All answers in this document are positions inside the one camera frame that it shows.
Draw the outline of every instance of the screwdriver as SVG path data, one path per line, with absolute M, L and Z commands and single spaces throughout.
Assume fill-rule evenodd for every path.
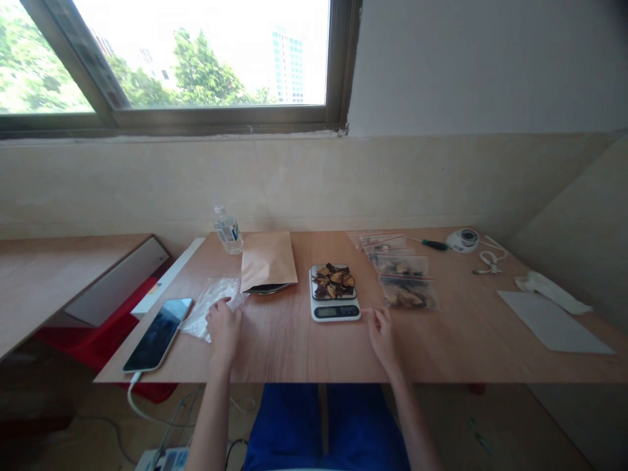
M 415 239 L 414 237 L 408 237 L 408 239 L 416 240 L 417 242 L 421 242 L 423 245 L 427 245 L 428 247 L 432 247 L 436 250 L 446 251 L 449 248 L 449 245 L 442 242 L 430 241 L 428 239 Z

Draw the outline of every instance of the kraft paper bag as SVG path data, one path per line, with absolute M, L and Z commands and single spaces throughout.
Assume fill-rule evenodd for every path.
M 259 285 L 297 283 L 290 232 L 254 232 L 244 240 L 240 291 Z

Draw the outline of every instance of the person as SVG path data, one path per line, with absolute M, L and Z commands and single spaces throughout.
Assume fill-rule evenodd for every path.
M 222 471 L 229 412 L 229 381 L 243 313 L 229 298 L 212 305 L 213 353 L 186 471 Z M 401 433 L 379 385 L 327 385 L 329 453 L 323 456 L 318 385 L 267 384 L 245 459 L 246 471 L 441 470 L 412 384 L 395 345 L 390 311 L 363 309 L 371 345 L 392 385 Z

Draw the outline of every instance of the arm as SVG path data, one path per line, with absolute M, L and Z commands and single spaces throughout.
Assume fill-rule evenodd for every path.
M 393 318 L 387 308 L 363 309 L 368 319 L 371 345 L 391 381 L 401 431 L 413 470 L 443 470 L 434 442 L 396 351 Z
M 242 311 L 232 313 L 224 298 L 212 305 L 207 323 L 213 325 L 213 352 L 207 368 L 203 403 L 196 419 L 186 471 L 222 471 L 227 446 L 229 380 L 242 327 Z

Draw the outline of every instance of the water bottle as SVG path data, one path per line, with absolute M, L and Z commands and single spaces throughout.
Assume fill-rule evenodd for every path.
M 233 216 L 227 213 L 224 206 L 215 206 L 214 211 L 216 212 L 214 227 L 216 228 L 220 242 L 222 242 L 224 251 L 229 255 L 242 253 L 244 241 L 237 228 L 237 221 Z

